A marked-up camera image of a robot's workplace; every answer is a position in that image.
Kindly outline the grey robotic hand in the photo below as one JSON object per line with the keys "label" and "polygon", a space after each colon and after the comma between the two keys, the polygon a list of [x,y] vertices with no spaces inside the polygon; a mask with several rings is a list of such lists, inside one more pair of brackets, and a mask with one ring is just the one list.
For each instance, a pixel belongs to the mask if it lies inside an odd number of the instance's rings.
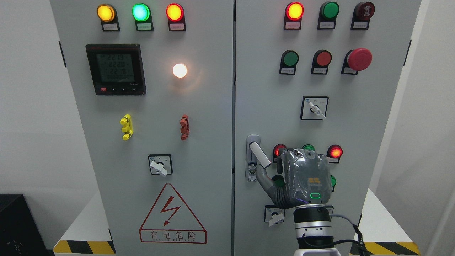
{"label": "grey robotic hand", "polygon": [[265,169],[257,171],[257,180],[275,206],[289,209],[304,204],[327,204],[332,182],[325,155],[314,150],[284,149],[277,167],[285,174],[283,187],[277,186]]}

